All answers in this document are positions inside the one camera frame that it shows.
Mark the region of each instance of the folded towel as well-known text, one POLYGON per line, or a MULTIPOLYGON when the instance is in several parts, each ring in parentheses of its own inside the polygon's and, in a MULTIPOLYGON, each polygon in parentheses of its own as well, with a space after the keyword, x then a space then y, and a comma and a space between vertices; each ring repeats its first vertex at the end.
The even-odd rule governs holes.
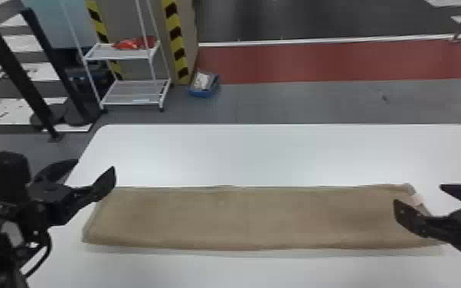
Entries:
MULTIPOLYGON (((438 244, 406 231, 410 185, 117 188, 83 229, 91 244, 200 250, 383 249, 438 244)), ((429 214, 419 203, 415 207, 429 214)))

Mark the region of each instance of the white wall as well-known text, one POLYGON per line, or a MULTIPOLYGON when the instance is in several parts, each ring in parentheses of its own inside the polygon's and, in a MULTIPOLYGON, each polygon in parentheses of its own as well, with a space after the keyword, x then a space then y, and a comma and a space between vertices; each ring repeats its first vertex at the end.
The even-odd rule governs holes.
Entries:
POLYGON ((90 46, 96 41, 91 20, 84 0, 21 0, 34 10, 41 27, 54 48, 75 47, 74 39, 68 29, 66 18, 60 7, 64 2, 74 24, 77 37, 82 46, 90 46))

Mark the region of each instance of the blue bin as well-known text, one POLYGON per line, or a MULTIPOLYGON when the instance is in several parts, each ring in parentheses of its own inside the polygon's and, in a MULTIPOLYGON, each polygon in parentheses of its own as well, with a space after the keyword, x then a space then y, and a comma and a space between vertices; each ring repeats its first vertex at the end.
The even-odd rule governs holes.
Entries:
POLYGON ((220 85, 220 75, 216 75, 214 78, 211 88, 208 90, 195 90, 191 88, 191 85, 188 86, 188 91, 193 97, 198 98, 209 98, 212 97, 218 86, 220 85))

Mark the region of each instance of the white wire shelf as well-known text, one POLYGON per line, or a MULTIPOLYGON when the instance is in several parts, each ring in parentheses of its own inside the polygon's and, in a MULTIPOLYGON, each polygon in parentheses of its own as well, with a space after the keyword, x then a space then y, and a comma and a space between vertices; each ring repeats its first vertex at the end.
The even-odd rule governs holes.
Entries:
POLYGON ((171 79, 114 81, 102 99, 103 105, 162 104, 170 88, 171 79))
POLYGON ((96 43, 84 55, 86 61, 96 60, 129 60, 129 59, 152 59, 159 49, 161 41, 157 40, 150 49, 116 49, 113 44, 96 43))

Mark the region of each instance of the black equipment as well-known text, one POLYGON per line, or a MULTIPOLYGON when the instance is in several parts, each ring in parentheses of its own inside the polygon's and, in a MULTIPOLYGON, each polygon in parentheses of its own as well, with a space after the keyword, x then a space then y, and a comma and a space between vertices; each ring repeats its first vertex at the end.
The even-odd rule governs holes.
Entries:
POLYGON ((57 183, 76 164, 76 159, 57 162, 31 178, 23 155, 0 152, 0 287, 27 287, 25 278, 32 275, 51 252, 52 241, 47 230, 65 225, 81 208, 113 190, 114 167, 107 169, 91 186, 71 188, 57 183), (2 232, 6 222, 18 226, 20 244, 13 246, 9 236, 2 232), (46 248, 43 257, 22 274, 20 269, 43 248, 46 248))
MULTIPOLYGON (((461 201, 461 185, 440 186, 448 195, 461 201)), ((423 216, 410 205, 395 200, 393 203, 397 222, 421 237, 431 237, 452 244, 461 251, 461 209, 444 217, 423 216)))

